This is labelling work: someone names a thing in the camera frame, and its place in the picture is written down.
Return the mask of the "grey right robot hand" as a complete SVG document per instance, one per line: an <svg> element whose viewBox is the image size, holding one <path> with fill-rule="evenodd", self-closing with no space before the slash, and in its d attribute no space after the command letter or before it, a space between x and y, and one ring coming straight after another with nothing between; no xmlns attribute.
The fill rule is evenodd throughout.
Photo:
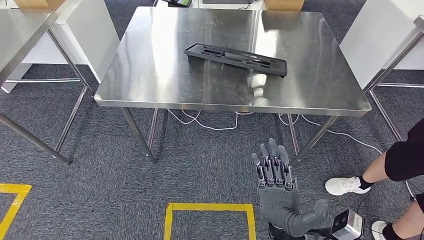
<svg viewBox="0 0 424 240"><path fill-rule="evenodd" d="M314 207L300 212L297 182L292 175L286 149L270 138L260 144L262 156L251 155L254 163L260 213L268 222L274 240L303 240L306 235L319 235L318 226L328 217L328 201L318 200Z"/></svg>

